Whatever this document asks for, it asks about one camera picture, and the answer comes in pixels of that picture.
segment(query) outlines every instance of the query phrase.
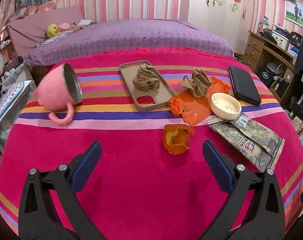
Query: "mug handle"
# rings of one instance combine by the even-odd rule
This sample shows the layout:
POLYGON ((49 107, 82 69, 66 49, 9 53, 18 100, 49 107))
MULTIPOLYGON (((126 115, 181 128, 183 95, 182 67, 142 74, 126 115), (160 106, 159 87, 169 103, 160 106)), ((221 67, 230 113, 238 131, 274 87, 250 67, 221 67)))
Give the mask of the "mug handle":
POLYGON ((48 114, 48 117, 50 118, 50 120, 60 126, 68 125, 74 117, 74 106, 71 103, 67 103, 67 115, 63 119, 58 118, 53 112, 50 112, 48 114))

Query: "black wallet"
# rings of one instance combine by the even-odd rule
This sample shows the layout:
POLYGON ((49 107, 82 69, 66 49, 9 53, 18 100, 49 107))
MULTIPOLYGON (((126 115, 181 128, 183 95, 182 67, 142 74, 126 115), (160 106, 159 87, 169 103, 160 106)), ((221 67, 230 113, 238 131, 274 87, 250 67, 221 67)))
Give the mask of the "black wallet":
POLYGON ((254 106, 259 106, 261 104, 258 90, 251 75, 247 71, 235 66, 230 66, 229 75, 231 86, 236 98, 254 106))

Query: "yellow duck plush toy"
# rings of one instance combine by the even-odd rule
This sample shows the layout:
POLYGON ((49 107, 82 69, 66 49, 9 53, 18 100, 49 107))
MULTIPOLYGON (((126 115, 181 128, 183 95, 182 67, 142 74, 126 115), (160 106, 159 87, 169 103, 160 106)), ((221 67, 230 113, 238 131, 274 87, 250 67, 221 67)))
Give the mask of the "yellow duck plush toy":
POLYGON ((46 30, 46 35, 49 38, 60 35, 60 27, 55 23, 49 25, 46 30))

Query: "blue gripper pad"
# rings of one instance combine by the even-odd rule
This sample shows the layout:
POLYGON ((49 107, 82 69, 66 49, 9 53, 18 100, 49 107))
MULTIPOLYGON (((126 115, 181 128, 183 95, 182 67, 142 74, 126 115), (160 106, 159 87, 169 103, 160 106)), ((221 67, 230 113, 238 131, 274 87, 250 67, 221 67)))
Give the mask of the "blue gripper pad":
POLYGON ((203 156, 221 190, 231 194, 234 190, 233 176, 210 141, 203 144, 203 156))
POLYGON ((70 190, 74 194, 83 190, 101 155, 102 147, 99 142, 96 142, 72 174, 70 190))

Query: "white wardrobe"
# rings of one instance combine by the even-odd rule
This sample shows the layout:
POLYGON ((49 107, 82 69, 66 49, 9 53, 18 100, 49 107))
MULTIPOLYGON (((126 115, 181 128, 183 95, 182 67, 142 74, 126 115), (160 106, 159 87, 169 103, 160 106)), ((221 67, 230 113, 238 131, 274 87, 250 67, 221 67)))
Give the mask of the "white wardrobe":
POLYGON ((188 21, 227 40, 244 54, 253 17, 253 0, 190 0, 188 21))

